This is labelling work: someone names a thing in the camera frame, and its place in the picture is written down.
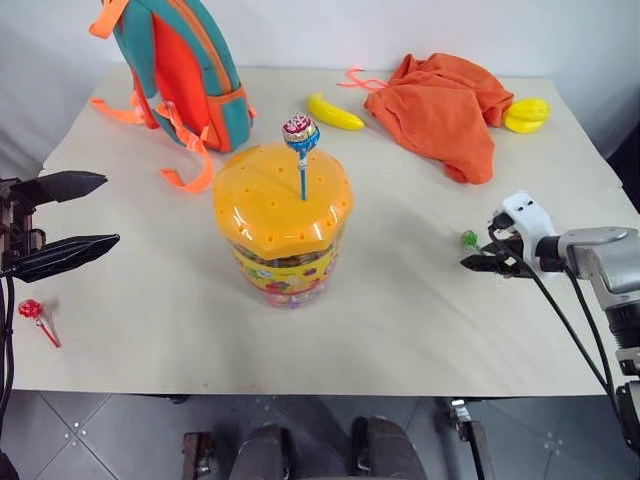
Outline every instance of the white table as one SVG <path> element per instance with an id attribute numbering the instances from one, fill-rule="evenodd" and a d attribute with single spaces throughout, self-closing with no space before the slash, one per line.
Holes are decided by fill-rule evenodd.
<path id="1" fill-rule="evenodd" d="M 372 75 L 385 75 L 372 72 Z M 17 319 L 16 388 L 149 393 L 574 395 L 600 387 L 531 281 L 462 268 L 459 235 L 485 233 L 500 201 L 526 189 L 562 232 L 639 217 L 553 84 L 503 79 L 553 114 L 538 133 L 493 129 L 493 180 L 459 185 L 441 164 L 394 143 L 362 108 L 366 92 L 335 86 L 339 71 L 241 69 L 259 112 L 246 147 L 280 141 L 280 125 L 322 90 L 368 128 L 321 126 L 321 148 L 344 165 L 356 206 L 332 282 L 299 310 L 267 306 L 217 233 L 211 195 L 182 194 L 158 174 L 195 175 L 197 161 L 161 131 L 119 124 L 85 107 L 45 163 L 103 173 L 90 196 L 38 210 L 54 240 L 119 233 L 99 261 L 32 285 L 18 300 L 50 305 L 63 348 Z M 114 67 L 96 95 L 126 107 L 130 76 Z M 214 154 L 218 168 L 226 157 Z M 549 288 L 596 356 L 568 281 Z M 613 359 L 615 345 L 587 297 Z M 621 381 L 612 364 L 616 382 Z"/>

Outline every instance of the orange lid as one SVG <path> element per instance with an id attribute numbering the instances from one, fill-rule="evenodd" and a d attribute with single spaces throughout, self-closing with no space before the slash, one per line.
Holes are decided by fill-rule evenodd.
<path id="1" fill-rule="evenodd" d="M 335 158 L 315 148 L 308 159 L 303 201 L 298 154 L 285 144 L 234 156 L 213 183 L 222 233 L 265 260 L 329 248 L 351 212 L 353 195 Z"/>

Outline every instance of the orange backpack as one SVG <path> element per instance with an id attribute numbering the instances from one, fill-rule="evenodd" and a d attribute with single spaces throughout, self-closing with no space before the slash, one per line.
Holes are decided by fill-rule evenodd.
<path id="1" fill-rule="evenodd" d="M 216 23 L 199 0 L 103 0 L 91 34 L 113 33 L 133 77 L 133 111 L 98 110 L 121 121 L 162 129 L 198 153 L 202 173 L 185 184 L 174 169 L 164 178 L 184 191 L 209 187 L 215 170 L 205 147 L 235 150 L 249 138 L 254 113 Z"/>

